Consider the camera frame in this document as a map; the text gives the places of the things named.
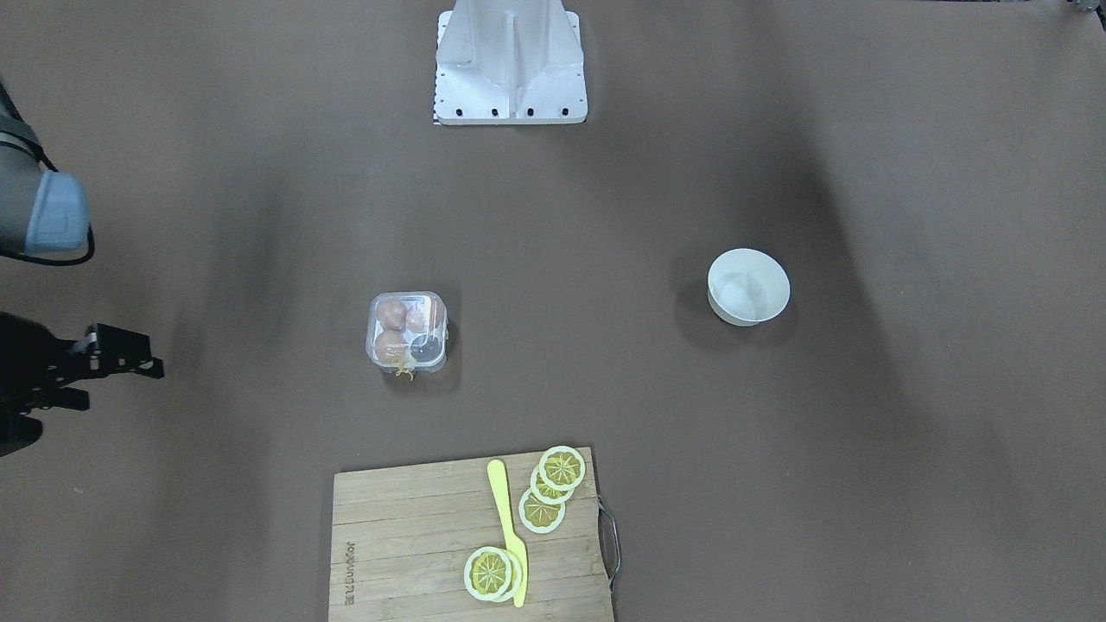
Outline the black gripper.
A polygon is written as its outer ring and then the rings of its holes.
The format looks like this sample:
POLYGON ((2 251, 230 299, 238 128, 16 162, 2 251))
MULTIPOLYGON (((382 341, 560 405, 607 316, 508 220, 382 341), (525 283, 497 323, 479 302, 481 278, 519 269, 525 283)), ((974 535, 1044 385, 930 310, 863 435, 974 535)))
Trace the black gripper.
POLYGON ((163 379, 149 336, 95 323, 82 339, 63 340, 43 324, 1 314, 1 454, 40 440, 44 426, 32 410, 86 412, 88 393, 74 383, 123 373, 163 379))

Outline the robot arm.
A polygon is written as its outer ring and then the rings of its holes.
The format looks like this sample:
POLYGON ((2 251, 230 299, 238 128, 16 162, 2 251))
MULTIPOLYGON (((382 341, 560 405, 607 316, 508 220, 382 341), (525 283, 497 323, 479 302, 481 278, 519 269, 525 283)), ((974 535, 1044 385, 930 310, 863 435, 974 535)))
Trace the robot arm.
MULTIPOLYGON (((95 255, 86 190, 48 158, 35 129, 1 90, 1 247, 3 258, 44 267, 74 267, 95 255)), ((40 440, 33 410, 86 412, 83 379, 134 373, 163 379, 150 338, 94 323, 86 335, 63 340, 35 321, 1 314, 1 455, 40 440)))

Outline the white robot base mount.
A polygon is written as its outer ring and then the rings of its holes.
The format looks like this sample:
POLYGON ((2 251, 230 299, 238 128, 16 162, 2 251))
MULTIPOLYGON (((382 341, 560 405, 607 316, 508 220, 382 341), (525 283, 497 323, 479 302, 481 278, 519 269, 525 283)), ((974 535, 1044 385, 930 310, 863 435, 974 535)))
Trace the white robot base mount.
POLYGON ((436 124, 588 118, 581 20, 561 1, 458 1, 437 17, 435 35, 436 124))

